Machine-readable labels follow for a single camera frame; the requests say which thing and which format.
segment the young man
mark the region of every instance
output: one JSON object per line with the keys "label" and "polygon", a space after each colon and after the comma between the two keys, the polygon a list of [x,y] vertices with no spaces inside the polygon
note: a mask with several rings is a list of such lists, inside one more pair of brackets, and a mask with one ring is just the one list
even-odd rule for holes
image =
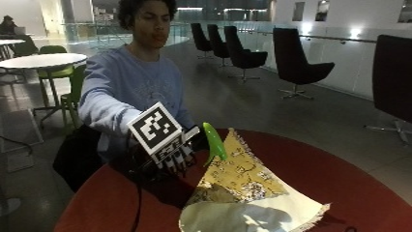
{"label": "young man", "polygon": [[0,35],[13,35],[14,27],[17,26],[14,25],[13,18],[5,15],[0,23]]}
{"label": "young man", "polygon": [[174,0],[121,0],[120,25],[132,31],[132,42],[88,60],[78,113],[85,125],[101,131],[104,162],[126,154],[126,123],[156,102],[184,128],[194,126],[180,71],[160,54],[174,12]]}

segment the round table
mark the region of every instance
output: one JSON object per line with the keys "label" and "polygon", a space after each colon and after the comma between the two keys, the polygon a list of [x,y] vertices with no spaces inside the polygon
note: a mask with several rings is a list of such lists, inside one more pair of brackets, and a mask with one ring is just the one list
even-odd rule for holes
{"label": "round table", "polygon": [[42,121],[60,110],[60,101],[56,95],[56,86],[52,79],[52,72],[54,69],[64,67],[66,65],[73,65],[88,59],[84,54],[76,53],[56,53],[56,54],[40,54],[32,56],[22,56],[0,62],[0,68],[4,69],[17,69],[17,70],[44,70],[48,73],[48,79],[50,81],[50,87],[54,98],[54,106],[33,108],[36,110],[52,110],[46,116],[40,120],[40,126],[42,127]]}
{"label": "round table", "polygon": [[[217,131],[224,139],[228,131]],[[358,232],[410,231],[410,206],[352,164],[292,139],[264,132],[237,132],[274,174],[318,203],[332,203],[309,231],[340,232],[349,226]],[[189,168],[186,178],[142,188],[136,231],[180,231],[180,207],[206,171],[202,167],[206,152],[196,156],[198,164]],[[138,208],[137,196],[133,182],[113,165],[102,165],[76,192],[54,231],[129,232]]]}

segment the white round table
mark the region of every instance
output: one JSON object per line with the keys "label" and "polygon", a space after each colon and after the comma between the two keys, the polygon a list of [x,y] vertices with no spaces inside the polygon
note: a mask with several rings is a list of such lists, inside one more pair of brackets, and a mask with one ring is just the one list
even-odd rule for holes
{"label": "white round table", "polygon": [[48,73],[48,79],[50,81],[50,87],[54,98],[54,106],[33,108],[33,113],[36,110],[52,110],[46,116],[40,120],[40,127],[42,127],[42,121],[60,110],[60,101],[56,95],[56,86],[52,79],[52,72],[56,68],[64,67],[66,65],[73,65],[88,59],[86,55],[76,53],[56,53],[56,54],[41,54],[17,57],[0,62],[0,68],[12,70],[44,70]]}

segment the black chair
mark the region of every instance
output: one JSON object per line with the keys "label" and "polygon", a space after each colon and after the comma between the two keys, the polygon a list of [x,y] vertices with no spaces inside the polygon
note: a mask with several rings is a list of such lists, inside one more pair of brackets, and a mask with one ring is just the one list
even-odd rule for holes
{"label": "black chair", "polygon": [[210,56],[206,56],[206,52],[212,51],[209,40],[206,39],[202,26],[200,23],[190,23],[192,27],[192,34],[193,34],[193,40],[196,49],[202,51],[205,53],[205,56],[197,56],[198,59],[212,59]]}
{"label": "black chair", "polygon": [[305,91],[297,91],[297,85],[310,84],[325,79],[334,64],[321,63],[312,65],[308,63],[297,29],[273,29],[273,48],[280,79],[294,84],[292,91],[280,90],[286,93],[281,98],[300,96],[312,100],[312,97],[302,94]]}
{"label": "black chair", "polygon": [[405,122],[412,123],[412,39],[381,35],[377,38],[373,70],[372,92],[374,107],[390,114],[393,128],[365,126],[376,131],[397,131],[404,144],[408,144]]}
{"label": "black chair", "polygon": [[[268,52],[265,51],[252,52],[249,49],[244,49],[240,38],[237,36],[236,26],[225,26],[224,35],[226,38],[226,45],[233,66],[242,69],[244,73],[245,69],[252,69],[262,66],[266,62]],[[229,77],[241,77],[244,82],[248,79],[260,79],[260,77],[245,76],[244,74],[240,76],[229,76]]]}
{"label": "black chair", "polygon": [[208,38],[209,38],[209,44],[210,48],[213,50],[214,56],[221,58],[221,66],[225,67],[224,59],[230,58],[228,45],[222,42],[218,34],[218,28],[216,24],[208,24],[206,25],[206,32],[208,32]]}

